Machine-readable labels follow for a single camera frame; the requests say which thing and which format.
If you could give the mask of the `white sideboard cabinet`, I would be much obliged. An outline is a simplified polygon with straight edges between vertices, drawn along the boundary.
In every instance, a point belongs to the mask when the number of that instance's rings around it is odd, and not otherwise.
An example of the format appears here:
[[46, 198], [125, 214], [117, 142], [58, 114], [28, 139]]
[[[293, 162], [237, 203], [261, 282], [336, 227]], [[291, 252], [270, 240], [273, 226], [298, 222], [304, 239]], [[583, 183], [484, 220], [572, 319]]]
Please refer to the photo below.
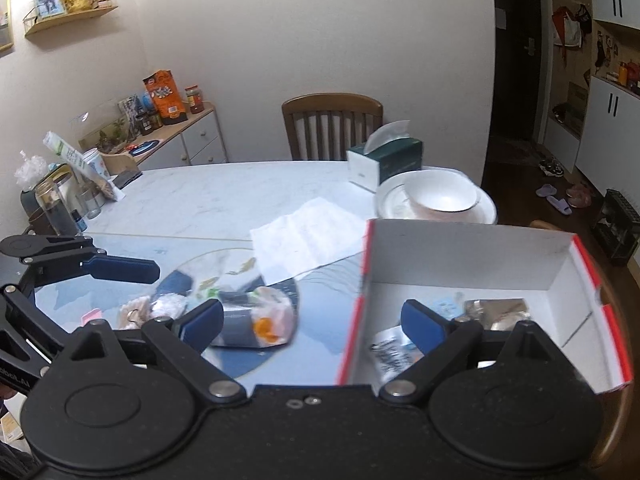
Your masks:
[[186, 122], [159, 128], [135, 140], [134, 145], [154, 140], [158, 144], [142, 155], [131, 156], [126, 151], [102, 154], [106, 169], [120, 174], [134, 166], [148, 171], [228, 162], [216, 107], [211, 102], [204, 103], [201, 113], [189, 113]]

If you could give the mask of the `silver blue snack sachet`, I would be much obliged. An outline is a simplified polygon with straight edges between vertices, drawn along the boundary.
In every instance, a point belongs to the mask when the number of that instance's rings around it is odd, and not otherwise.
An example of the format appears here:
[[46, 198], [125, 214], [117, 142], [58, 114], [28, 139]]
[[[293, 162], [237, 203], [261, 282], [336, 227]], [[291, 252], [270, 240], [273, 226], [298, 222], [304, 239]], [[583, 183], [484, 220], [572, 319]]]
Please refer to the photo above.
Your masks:
[[400, 325], [375, 334], [368, 349], [376, 377], [381, 384], [395, 379], [423, 356]]

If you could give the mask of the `white plastic bag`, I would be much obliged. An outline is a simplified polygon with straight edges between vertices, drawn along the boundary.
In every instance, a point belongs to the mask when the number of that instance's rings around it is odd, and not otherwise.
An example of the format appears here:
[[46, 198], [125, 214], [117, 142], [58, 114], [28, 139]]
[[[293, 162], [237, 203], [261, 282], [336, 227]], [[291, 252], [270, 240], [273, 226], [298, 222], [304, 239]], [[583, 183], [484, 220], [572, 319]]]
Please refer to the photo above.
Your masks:
[[150, 318], [180, 318], [188, 306], [188, 298], [168, 292], [158, 296], [150, 303]]

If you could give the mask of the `white lower cabinets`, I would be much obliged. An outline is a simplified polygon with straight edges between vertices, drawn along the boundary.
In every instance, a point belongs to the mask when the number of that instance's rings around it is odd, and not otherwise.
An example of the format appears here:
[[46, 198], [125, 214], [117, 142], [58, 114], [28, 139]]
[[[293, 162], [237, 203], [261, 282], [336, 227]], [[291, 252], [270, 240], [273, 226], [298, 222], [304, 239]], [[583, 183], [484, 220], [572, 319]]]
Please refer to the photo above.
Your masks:
[[544, 0], [544, 147], [599, 192], [639, 198], [639, 0]]

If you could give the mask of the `pink ribbed soap tray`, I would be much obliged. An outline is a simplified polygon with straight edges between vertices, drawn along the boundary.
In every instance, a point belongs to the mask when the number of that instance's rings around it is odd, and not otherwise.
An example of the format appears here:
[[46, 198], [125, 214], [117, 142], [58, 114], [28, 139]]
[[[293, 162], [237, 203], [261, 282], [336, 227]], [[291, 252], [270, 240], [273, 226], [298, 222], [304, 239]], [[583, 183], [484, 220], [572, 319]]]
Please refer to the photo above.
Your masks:
[[81, 324], [86, 325], [91, 321], [99, 320], [103, 318], [103, 313], [100, 309], [92, 309], [81, 317]]

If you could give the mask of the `red white cardboard box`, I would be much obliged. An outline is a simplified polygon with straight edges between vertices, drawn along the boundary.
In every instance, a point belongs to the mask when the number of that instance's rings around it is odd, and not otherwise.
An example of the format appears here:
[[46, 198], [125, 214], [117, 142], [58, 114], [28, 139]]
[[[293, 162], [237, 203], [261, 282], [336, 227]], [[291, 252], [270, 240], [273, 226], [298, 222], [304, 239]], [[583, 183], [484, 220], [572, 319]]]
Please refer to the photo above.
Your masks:
[[367, 345], [396, 325], [408, 299], [525, 300], [532, 319], [597, 393], [634, 380], [622, 317], [602, 300], [604, 275], [569, 232], [372, 220], [364, 241], [360, 294], [337, 382], [380, 385]]

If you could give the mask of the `brown wooden chair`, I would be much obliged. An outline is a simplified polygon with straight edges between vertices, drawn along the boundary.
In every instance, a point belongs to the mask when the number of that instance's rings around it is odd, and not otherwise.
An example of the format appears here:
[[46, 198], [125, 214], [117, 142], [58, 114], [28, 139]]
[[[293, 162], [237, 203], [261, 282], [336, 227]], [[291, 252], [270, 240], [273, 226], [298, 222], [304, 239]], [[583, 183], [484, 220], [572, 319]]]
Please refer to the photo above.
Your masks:
[[347, 151], [383, 125], [384, 107], [357, 93], [321, 92], [281, 105], [293, 160], [344, 162]]

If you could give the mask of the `wet wipes plastic pack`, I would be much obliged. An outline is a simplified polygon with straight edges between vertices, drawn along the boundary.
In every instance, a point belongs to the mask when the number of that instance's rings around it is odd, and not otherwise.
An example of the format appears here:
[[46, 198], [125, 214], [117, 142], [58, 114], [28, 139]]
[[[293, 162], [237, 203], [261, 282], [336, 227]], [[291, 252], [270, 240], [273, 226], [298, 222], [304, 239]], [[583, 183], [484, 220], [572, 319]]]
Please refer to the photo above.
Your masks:
[[293, 337], [298, 319], [297, 297], [258, 286], [250, 292], [220, 292], [224, 326], [213, 347], [261, 349], [283, 346]]

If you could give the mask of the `silver foil coffee bag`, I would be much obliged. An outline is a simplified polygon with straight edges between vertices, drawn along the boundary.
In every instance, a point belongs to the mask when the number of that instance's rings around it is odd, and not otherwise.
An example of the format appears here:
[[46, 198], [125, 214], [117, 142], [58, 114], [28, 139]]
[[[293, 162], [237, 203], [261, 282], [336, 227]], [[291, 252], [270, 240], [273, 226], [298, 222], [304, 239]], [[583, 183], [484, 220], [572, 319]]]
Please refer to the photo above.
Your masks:
[[529, 308], [522, 298], [468, 300], [464, 303], [464, 313], [480, 322], [485, 330], [494, 332], [513, 330], [518, 322], [530, 318]]

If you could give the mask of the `white stacked plates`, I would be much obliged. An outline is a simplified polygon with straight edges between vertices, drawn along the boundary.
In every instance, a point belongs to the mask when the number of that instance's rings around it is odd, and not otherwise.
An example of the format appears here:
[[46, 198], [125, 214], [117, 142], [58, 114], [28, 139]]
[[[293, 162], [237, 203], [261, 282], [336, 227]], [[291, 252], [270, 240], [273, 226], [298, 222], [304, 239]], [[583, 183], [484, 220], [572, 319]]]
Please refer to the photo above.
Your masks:
[[383, 182], [375, 193], [380, 219], [496, 224], [497, 208], [488, 194], [458, 170], [427, 168]]

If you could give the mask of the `purple slippers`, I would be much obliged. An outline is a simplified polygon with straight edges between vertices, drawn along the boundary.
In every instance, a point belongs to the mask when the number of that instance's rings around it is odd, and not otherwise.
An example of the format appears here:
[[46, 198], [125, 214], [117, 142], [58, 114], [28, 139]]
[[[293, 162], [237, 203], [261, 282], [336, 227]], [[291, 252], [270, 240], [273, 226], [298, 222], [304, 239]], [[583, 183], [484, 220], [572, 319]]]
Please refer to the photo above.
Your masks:
[[569, 216], [573, 211], [565, 198], [556, 196], [558, 190], [551, 184], [544, 184], [536, 191], [538, 197], [544, 198], [555, 210], [563, 216]]

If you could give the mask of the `red lidded jar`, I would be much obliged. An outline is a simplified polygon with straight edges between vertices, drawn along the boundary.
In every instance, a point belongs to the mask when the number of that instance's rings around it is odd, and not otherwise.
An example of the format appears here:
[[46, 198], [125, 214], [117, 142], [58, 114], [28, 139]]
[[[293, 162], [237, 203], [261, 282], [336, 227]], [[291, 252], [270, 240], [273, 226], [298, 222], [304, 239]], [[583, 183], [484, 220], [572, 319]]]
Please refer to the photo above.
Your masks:
[[186, 92], [186, 99], [188, 100], [191, 113], [201, 113], [204, 110], [204, 102], [200, 87], [194, 84], [193, 86], [186, 87], [184, 92]]

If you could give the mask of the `white plush toy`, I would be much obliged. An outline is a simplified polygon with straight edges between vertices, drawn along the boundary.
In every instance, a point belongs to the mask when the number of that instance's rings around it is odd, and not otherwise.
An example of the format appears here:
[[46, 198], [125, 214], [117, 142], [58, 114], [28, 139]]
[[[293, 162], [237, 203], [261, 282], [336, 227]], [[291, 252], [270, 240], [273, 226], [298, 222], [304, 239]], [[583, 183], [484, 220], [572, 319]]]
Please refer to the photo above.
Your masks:
[[150, 318], [150, 312], [150, 296], [134, 298], [119, 308], [117, 326], [120, 330], [138, 330]]

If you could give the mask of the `wooden wall shelf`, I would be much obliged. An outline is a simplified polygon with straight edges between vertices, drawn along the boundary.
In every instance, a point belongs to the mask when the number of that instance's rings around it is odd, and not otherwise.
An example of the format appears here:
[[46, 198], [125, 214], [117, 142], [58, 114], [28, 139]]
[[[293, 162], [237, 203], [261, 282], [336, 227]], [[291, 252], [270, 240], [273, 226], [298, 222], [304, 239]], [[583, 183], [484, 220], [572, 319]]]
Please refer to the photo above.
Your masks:
[[73, 13], [62, 13], [50, 18], [43, 18], [35, 6], [23, 18], [24, 37], [29, 38], [45, 30], [60, 27], [77, 21], [102, 18], [107, 13], [118, 9], [117, 0], [100, 1], [94, 8]]

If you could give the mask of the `glass jar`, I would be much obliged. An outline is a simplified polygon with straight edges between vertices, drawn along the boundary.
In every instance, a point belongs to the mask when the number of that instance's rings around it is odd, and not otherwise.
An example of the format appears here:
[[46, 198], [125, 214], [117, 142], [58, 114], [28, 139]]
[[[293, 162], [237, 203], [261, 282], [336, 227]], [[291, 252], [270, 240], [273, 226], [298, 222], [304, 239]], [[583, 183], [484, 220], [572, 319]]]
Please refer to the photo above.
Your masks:
[[53, 180], [44, 179], [39, 182], [35, 187], [35, 196], [56, 234], [75, 236], [79, 233], [78, 226], [67, 210], [60, 190]]

